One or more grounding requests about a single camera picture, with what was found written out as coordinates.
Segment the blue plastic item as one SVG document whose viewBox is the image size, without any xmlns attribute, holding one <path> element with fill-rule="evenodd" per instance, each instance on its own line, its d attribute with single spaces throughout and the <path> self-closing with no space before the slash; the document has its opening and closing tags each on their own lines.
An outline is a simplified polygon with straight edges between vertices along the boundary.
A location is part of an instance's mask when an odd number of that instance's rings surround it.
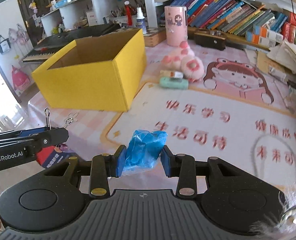
<svg viewBox="0 0 296 240">
<path fill-rule="evenodd" d="M 142 173 L 155 167 L 168 134 L 164 131 L 135 130 L 125 155 L 123 176 Z"/>
</svg>

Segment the black binder clip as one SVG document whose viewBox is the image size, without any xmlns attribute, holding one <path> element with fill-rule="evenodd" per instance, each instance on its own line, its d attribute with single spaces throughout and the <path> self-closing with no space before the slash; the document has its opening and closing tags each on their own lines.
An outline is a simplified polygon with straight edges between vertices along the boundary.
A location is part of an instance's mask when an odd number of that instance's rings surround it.
<svg viewBox="0 0 296 240">
<path fill-rule="evenodd" d="M 51 125 L 51 120 L 50 120 L 50 109 L 49 108 L 45 108 L 44 109 L 44 114 L 45 114 L 45 121 L 46 121 L 46 127 L 47 129 L 51 130 L 55 127 L 53 127 Z M 69 125 L 71 125 L 73 123 L 74 119 L 73 117 L 68 117 L 65 119 L 64 124 L 62 126 L 62 128 L 67 128 Z"/>
</svg>

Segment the red gift bag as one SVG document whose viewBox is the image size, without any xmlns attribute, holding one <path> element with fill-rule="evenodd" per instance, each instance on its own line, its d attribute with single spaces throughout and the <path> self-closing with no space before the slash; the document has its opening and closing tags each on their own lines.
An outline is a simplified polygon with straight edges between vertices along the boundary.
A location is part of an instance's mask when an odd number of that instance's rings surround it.
<svg viewBox="0 0 296 240">
<path fill-rule="evenodd" d="M 37 162 L 43 168 L 49 168 L 66 158 L 76 156 L 76 153 L 68 148 L 66 144 L 43 148 L 37 153 Z"/>
</svg>

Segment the pink cartoon desk mat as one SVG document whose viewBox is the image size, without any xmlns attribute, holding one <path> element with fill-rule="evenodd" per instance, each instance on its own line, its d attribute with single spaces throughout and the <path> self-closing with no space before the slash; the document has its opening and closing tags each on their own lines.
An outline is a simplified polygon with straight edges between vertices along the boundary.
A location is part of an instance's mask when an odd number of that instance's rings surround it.
<svg viewBox="0 0 296 240">
<path fill-rule="evenodd" d="M 164 131 L 174 153 L 197 160 L 217 156 L 275 186 L 296 186 L 296 114 L 283 106 L 284 85 L 266 77 L 252 89 L 254 98 L 237 97 L 222 83 L 215 89 L 203 81 L 187 90 L 162 88 L 159 61 L 171 47 L 145 51 L 147 66 L 128 111 L 52 108 L 39 92 L 29 103 L 32 115 L 42 119 L 50 107 L 54 126 L 73 117 L 67 144 L 85 160 L 128 144 L 135 130 Z"/>
</svg>

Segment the green eraser case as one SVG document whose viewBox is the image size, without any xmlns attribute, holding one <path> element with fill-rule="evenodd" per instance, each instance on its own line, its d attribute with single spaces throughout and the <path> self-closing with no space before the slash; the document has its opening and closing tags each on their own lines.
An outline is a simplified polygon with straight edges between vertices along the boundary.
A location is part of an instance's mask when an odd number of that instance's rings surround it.
<svg viewBox="0 0 296 240">
<path fill-rule="evenodd" d="M 159 85 L 163 88 L 187 90 L 189 82 L 186 79 L 175 79 L 171 77 L 161 77 Z"/>
</svg>

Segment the white orange small tube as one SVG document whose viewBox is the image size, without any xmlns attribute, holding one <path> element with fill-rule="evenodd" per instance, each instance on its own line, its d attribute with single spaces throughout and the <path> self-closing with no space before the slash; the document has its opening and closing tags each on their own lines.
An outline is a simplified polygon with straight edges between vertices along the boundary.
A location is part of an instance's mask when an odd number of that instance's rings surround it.
<svg viewBox="0 0 296 240">
<path fill-rule="evenodd" d="M 160 77 L 169 77 L 173 79 L 183 79 L 184 74 L 182 72 L 174 71 L 174 70 L 161 70 L 159 73 Z"/>
</svg>

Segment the yellow cardboard box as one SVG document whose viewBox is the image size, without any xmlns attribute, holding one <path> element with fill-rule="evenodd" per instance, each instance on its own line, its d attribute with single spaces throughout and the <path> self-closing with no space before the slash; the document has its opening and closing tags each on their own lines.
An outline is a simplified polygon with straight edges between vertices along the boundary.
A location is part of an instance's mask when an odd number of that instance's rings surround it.
<svg viewBox="0 0 296 240">
<path fill-rule="evenodd" d="M 73 40 L 33 73 L 52 108 L 126 112 L 147 66 L 143 32 Z"/>
</svg>

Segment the pink plush toy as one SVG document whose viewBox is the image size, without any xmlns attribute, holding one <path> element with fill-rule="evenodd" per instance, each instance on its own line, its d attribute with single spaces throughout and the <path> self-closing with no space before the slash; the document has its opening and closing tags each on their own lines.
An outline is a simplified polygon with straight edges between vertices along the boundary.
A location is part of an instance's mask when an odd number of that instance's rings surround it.
<svg viewBox="0 0 296 240">
<path fill-rule="evenodd" d="M 169 70 L 182 72 L 189 82 L 197 82 L 204 75 L 204 64 L 190 48 L 188 41 L 182 41 L 176 49 L 163 57 L 162 65 Z"/>
</svg>

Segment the black electronic keyboard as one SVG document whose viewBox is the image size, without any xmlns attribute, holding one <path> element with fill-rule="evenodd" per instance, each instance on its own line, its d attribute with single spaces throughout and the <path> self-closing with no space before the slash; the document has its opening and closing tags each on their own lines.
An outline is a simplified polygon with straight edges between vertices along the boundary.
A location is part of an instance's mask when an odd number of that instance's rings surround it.
<svg viewBox="0 0 296 240">
<path fill-rule="evenodd" d="M 23 63 L 43 63 L 70 42 L 85 37 L 100 37 L 120 29 L 118 23 L 82 27 L 42 40 L 23 59 Z"/>
</svg>

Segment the dark wooden box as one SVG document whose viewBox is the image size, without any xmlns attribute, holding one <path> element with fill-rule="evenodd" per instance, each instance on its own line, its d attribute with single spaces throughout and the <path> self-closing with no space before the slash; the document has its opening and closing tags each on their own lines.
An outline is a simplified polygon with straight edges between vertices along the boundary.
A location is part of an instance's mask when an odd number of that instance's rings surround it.
<svg viewBox="0 0 296 240">
<path fill-rule="evenodd" d="M 223 51 L 226 48 L 226 35 L 217 30 L 198 30 L 194 33 L 194 42 L 205 48 Z"/>
</svg>

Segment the checkered chess board box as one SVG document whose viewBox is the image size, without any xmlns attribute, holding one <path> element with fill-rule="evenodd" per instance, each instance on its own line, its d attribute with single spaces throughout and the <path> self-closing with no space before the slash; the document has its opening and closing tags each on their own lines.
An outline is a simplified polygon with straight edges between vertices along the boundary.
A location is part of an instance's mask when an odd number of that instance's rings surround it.
<svg viewBox="0 0 296 240">
<path fill-rule="evenodd" d="M 148 28 L 143 35 L 146 47 L 155 47 L 166 40 L 165 28 Z"/>
</svg>

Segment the pink cylindrical canister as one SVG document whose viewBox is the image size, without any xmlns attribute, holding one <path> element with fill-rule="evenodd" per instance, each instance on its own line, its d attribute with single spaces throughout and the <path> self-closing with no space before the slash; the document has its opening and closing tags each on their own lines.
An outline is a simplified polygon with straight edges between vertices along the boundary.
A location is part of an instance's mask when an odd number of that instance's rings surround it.
<svg viewBox="0 0 296 240">
<path fill-rule="evenodd" d="M 179 47 L 188 39 L 187 7 L 169 5 L 165 7 L 166 39 L 169 46 Z"/>
</svg>

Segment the white pen holder cup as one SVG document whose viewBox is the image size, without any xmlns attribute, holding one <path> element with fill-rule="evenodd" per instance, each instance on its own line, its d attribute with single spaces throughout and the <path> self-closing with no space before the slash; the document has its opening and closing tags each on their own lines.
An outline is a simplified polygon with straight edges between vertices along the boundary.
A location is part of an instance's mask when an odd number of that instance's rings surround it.
<svg viewBox="0 0 296 240">
<path fill-rule="evenodd" d="M 110 17 L 109 23 L 117 23 L 119 25 L 128 24 L 128 17 L 127 16 L 119 16 L 119 17 Z"/>
</svg>

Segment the stack of papers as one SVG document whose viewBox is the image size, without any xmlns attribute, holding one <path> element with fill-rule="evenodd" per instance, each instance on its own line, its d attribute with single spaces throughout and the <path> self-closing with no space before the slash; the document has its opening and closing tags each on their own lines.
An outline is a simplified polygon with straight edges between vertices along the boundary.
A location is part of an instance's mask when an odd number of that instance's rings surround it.
<svg viewBox="0 0 296 240">
<path fill-rule="evenodd" d="M 296 73 L 296 45 L 284 40 L 280 45 L 270 48 L 267 57 Z"/>
</svg>

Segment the white spray bottle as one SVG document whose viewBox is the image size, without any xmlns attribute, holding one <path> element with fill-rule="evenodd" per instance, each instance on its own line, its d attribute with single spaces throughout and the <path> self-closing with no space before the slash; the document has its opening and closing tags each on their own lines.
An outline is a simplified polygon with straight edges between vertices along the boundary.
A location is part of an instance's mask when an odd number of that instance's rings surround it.
<svg viewBox="0 0 296 240">
<path fill-rule="evenodd" d="M 143 15 L 142 8 L 137 7 L 137 13 L 136 13 L 136 26 L 140 28 L 143 32 L 143 34 L 147 33 L 146 29 L 146 21 L 145 21 L 145 16 Z"/>
</svg>

